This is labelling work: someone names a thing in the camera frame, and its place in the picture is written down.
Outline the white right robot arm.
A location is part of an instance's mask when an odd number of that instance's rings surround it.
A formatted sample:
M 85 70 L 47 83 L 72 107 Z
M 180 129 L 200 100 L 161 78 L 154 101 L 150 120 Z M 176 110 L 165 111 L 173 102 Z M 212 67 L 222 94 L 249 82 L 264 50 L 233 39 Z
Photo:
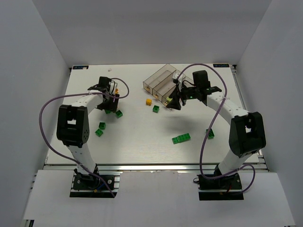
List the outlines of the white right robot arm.
M 172 77 L 175 89 L 170 94 L 170 109 L 180 110 L 187 100 L 197 99 L 205 106 L 213 109 L 215 115 L 206 131 L 210 133 L 217 116 L 221 116 L 230 126 L 229 151 L 223 161 L 215 168 L 213 176 L 201 174 L 210 181 L 226 179 L 246 167 L 246 160 L 266 146 L 266 137 L 262 115 L 259 112 L 249 112 L 227 97 L 227 92 L 217 86 L 211 86 L 205 70 L 193 73 L 193 83 L 190 87 L 184 84 L 181 73 Z

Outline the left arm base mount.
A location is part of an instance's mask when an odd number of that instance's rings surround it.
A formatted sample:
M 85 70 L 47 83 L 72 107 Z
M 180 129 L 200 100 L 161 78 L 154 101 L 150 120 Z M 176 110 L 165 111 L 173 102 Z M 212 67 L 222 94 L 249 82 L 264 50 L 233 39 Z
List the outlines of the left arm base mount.
M 116 196 L 118 192 L 120 175 L 100 175 L 103 180 L 107 183 L 112 193 Z M 99 179 L 91 175 L 82 175 L 80 173 L 74 173 L 70 198 L 110 198 L 114 196 L 108 190 L 106 185 Z

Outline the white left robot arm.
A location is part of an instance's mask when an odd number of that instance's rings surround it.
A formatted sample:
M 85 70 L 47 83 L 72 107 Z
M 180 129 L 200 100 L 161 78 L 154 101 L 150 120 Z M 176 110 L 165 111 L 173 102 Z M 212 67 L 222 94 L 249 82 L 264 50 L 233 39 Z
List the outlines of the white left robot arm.
M 88 171 L 98 174 L 97 164 L 93 161 L 87 141 L 89 139 L 89 114 L 94 109 L 116 112 L 119 94 L 116 92 L 117 83 L 110 78 L 100 77 L 96 85 L 91 86 L 90 94 L 83 95 L 71 105 L 61 105 L 57 122 L 57 139 L 69 149 L 73 158 L 79 162 L 76 175 L 81 183 L 90 189 L 96 189 L 100 180 Z

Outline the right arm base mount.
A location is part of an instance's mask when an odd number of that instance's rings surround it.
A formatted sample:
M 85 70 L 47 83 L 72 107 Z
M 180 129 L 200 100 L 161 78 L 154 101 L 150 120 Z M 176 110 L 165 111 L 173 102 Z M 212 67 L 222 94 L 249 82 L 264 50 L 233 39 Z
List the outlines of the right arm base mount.
M 200 201 L 242 201 L 244 200 L 239 174 L 215 180 L 197 175 L 193 183 L 198 185 Z

